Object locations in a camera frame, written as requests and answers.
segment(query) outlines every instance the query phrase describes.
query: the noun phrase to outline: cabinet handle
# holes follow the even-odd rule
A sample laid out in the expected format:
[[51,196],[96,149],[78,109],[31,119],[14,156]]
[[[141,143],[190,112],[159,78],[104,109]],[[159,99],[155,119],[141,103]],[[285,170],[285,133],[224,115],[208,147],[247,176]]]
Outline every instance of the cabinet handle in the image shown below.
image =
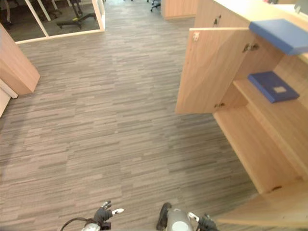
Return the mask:
[[221,15],[217,16],[214,20],[213,26],[218,26],[219,20],[221,19]]

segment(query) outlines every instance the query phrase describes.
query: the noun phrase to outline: open cabinet door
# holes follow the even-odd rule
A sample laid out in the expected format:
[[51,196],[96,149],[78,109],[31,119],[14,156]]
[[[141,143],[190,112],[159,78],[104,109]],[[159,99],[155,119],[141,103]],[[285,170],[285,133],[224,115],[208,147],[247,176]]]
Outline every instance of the open cabinet door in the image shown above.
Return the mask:
[[254,39],[248,28],[191,28],[176,112],[214,112]]
[[257,196],[246,204],[221,216],[221,223],[308,227],[308,182],[282,187]]

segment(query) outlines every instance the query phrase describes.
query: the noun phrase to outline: black cable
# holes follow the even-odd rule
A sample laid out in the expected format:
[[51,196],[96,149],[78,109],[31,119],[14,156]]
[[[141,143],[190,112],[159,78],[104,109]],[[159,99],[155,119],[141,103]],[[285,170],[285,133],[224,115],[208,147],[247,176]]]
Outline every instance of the black cable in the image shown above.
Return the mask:
[[73,222],[74,220],[81,220],[81,221],[87,222],[89,219],[86,219],[86,218],[73,218],[73,219],[70,219],[67,223],[65,223],[65,224],[62,226],[62,228],[61,228],[60,231],[63,231],[64,228],[65,228],[69,223]]

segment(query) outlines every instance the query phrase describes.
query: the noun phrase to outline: blue binder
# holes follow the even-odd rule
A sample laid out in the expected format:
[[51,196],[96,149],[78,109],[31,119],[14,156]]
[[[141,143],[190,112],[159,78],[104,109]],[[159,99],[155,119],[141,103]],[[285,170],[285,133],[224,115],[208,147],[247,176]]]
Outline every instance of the blue binder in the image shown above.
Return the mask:
[[272,71],[250,74],[248,79],[271,103],[294,100],[299,97],[295,90]]
[[284,19],[254,21],[249,28],[285,54],[308,52],[308,31]]

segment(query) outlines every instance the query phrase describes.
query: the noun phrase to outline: cabinet shelf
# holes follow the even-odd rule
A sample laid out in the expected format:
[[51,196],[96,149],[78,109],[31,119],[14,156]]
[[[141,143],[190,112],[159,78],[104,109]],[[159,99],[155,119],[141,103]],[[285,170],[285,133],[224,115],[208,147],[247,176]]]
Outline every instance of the cabinet shelf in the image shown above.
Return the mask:
[[233,84],[248,100],[247,108],[303,178],[308,177],[308,110],[298,100],[270,103],[248,80]]
[[291,163],[244,106],[214,113],[259,193],[300,179]]

